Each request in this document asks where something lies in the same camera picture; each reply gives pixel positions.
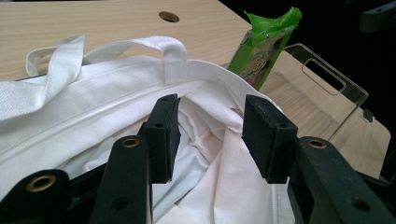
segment green plastic wrap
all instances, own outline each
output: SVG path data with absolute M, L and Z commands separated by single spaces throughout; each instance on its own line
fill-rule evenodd
M 302 13 L 297 7 L 292 7 L 277 19 L 246 14 L 252 28 L 245 34 L 228 65 L 228 70 L 259 90 L 286 46 L 292 31 L 298 27 Z

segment brass grommet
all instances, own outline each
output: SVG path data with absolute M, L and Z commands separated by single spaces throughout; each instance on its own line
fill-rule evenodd
M 327 144 L 323 140 L 320 139 L 309 139 L 308 145 L 315 148 L 326 148 Z
M 123 147 L 136 147 L 139 145 L 139 139 L 137 138 L 127 138 L 121 142 Z
M 41 175 L 33 178 L 26 186 L 26 190 L 30 192 L 39 192 L 51 187 L 56 180 L 55 175 Z

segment white fabric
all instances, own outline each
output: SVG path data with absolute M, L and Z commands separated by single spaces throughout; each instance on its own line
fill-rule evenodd
M 177 93 L 181 140 L 173 180 L 153 186 L 154 222 L 294 222 L 286 185 L 261 178 L 234 112 L 243 112 L 247 94 L 271 99 L 220 66 L 188 60 L 172 37 L 124 40 L 82 56 L 84 41 L 77 35 L 30 53 L 26 71 L 34 77 L 53 52 L 44 77 L 0 82 L 1 198 L 36 171 L 59 168 L 73 178 L 103 164 L 158 98 Z M 136 44 L 163 59 L 117 58 Z

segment bolt hole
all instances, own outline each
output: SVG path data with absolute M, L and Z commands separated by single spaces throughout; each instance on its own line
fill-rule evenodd
M 316 148 L 325 148 L 326 143 L 320 140 L 309 140 L 308 144 L 311 147 L 316 147 Z
M 139 145 L 139 139 L 136 138 L 128 138 L 122 141 L 121 145 L 123 147 L 135 147 Z
M 55 180 L 55 175 L 42 175 L 32 179 L 26 186 L 26 189 L 30 192 L 39 192 L 51 187 L 55 183 Z
M 121 198 L 118 198 L 118 199 L 114 200 L 111 203 L 111 209 L 116 211 L 116 212 L 119 212 L 122 209 L 124 209 L 126 206 L 128 206 L 128 204 L 129 204 L 128 198 L 121 197 Z
M 352 204 L 352 206 L 356 207 L 357 209 L 359 209 L 361 211 L 364 211 L 364 212 L 370 211 L 370 205 L 359 197 L 351 198 L 350 204 Z

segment white strap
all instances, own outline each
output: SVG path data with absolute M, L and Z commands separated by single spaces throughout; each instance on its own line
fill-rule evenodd
M 39 60 L 53 51 L 45 85 L 21 81 L 0 82 L 0 120 L 11 119 L 40 109 L 67 84 L 72 82 L 81 68 L 85 35 L 72 36 L 56 48 L 32 51 L 28 54 L 26 69 L 29 76 L 38 75 Z
M 165 84 L 186 79 L 187 51 L 180 41 L 170 36 L 153 35 L 106 44 L 86 53 L 83 64 L 101 63 L 116 59 L 135 45 L 156 49 L 163 53 Z

